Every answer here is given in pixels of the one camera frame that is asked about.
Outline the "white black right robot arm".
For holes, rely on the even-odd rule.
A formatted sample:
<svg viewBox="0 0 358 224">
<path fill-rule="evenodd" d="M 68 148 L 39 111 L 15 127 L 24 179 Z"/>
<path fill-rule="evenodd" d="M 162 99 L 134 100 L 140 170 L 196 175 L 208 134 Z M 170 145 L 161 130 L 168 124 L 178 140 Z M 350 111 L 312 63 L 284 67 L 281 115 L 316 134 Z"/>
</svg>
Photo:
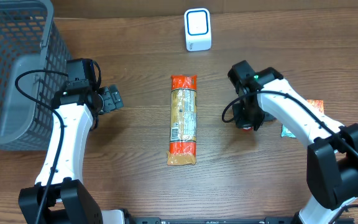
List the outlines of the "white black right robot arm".
<svg viewBox="0 0 358 224">
<path fill-rule="evenodd" d="M 228 104 L 240 129 L 279 120 L 306 147 L 311 198 L 292 223 L 337 223 L 358 198 L 358 124 L 345 126 L 302 98 L 274 68 L 255 72 L 247 62 L 227 74 L 238 97 Z"/>
</svg>

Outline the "small orange snack box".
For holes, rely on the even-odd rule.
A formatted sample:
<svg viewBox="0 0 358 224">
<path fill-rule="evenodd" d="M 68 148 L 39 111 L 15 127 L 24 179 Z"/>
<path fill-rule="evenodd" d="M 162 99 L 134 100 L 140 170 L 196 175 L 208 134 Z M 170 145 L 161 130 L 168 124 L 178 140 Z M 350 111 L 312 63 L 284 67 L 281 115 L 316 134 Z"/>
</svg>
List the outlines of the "small orange snack box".
<svg viewBox="0 0 358 224">
<path fill-rule="evenodd" d="M 307 100 L 307 102 L 316 108 L 320 113 L 324 114 L 324 101 L 323 100 Z"/>
</svg>

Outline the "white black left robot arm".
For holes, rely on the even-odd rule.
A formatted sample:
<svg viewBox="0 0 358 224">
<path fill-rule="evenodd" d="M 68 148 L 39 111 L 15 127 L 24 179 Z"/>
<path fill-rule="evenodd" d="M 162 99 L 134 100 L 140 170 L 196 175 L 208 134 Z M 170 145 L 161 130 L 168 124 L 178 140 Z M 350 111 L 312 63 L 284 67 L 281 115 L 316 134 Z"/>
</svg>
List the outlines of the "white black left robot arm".
<svg viewBox="0 0 358 224">
<path fill-rule="evenodd" d="M 87 105 L 57 109 L 44 165 L 35 185 L 21 189 L 27 223 L 131 223 L 123 209 L 101 210 L 83 185 L 85 144 L 94 118 Z"/>
</svg>

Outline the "teal snack packet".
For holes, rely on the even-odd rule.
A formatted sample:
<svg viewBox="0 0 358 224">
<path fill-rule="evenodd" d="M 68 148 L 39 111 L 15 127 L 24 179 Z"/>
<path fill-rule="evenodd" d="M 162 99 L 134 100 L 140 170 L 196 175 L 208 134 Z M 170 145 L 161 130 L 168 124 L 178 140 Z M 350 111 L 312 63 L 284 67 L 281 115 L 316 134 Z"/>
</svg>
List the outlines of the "teal snack packet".
<svg viewBox="0 0 358 224">
<path fill-rule="evenodd" d="M 284 125 L 282 125 L 281 137 L 296 138 L 296 136 Z"/>
</svg>

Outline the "long orange cracker pack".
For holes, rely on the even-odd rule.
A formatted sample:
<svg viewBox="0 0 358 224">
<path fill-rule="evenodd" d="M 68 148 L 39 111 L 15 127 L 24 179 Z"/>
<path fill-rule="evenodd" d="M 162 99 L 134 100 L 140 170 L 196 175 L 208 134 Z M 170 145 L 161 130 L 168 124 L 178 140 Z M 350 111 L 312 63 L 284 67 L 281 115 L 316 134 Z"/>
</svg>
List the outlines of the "long orange cracker pack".
<svg viewBox="0 0 358 224">
<path fill-rule="evenodd" d="M 196 75 L 172 75 L 170 145 L 167 164 L 196 164 L 197 83 Z"/>
</svg>

